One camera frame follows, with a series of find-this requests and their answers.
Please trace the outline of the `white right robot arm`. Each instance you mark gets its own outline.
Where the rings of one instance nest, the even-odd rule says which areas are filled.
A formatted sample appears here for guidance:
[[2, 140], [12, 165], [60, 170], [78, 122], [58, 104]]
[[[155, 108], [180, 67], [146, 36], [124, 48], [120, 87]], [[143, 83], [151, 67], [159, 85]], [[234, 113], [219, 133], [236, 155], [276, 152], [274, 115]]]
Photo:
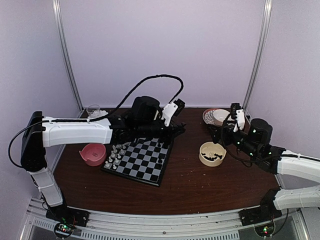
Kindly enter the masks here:
[[[224, 148], [234, 145], [249, 157], [247, 163], [255, 164], [267, 173], [295, 176], [319, 183], [320, 160], [271, 145], [273, 128], [267, 121], [254, 118], [248, 132], [233, 130], [231, 126], [230, 121], [225, 121], [222, 126], [208, 126], [212, 141], [220, 143]], [[319, 185], [298, 189], [271, 189], [261, 200], [256, 216], [259, 220], [266, 221], [276, 211], [319, 206]]]

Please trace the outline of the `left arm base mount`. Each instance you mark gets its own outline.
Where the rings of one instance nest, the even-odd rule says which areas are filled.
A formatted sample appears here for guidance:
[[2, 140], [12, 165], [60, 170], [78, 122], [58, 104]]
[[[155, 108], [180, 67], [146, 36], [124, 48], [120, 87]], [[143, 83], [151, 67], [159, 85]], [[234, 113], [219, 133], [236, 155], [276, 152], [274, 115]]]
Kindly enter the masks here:
[[58, 215], [50, 209], [46, 211], [45, 217], [56, 221], [53, 227], [53, 233], [59, 239], [66, 239], [71, 236], [79, 236], [82, 228], [87, 226], [90, 213], [85, 210], [67, 208], [66, 215]]

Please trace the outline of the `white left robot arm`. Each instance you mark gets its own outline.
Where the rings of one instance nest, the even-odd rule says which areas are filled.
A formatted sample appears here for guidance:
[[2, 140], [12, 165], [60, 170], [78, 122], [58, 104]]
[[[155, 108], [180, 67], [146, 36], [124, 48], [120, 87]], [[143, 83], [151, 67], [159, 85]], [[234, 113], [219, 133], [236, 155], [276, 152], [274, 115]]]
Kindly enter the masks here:
[[20, 164], [35, 180], [52, 213], [61, 222], [72, 218], [46, 161], [46, 148], [68, 144], [119, 145], [140, 138], [170, 140], [182, 134], [182, 124], [172, 122], [185, 107], [181, 99], [161, 108], [153, 97], [136, 97], [131, 109], [122, 115], [111, 113], [96, 118], [44, 117], [42, 112], [32, 114], [22, 131]]

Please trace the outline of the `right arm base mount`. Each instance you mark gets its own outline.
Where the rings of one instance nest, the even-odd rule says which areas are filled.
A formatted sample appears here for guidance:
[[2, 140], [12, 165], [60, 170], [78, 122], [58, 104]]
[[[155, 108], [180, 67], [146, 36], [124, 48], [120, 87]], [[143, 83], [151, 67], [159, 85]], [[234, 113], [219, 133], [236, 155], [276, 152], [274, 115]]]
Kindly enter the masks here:
[[282, 216], [281, 210], [267, 205], [245, 208], [238, 212], [241, 224], [253, 226], [255, 233], [261, 238], [271, 237], [276, 232], [275, 219]]

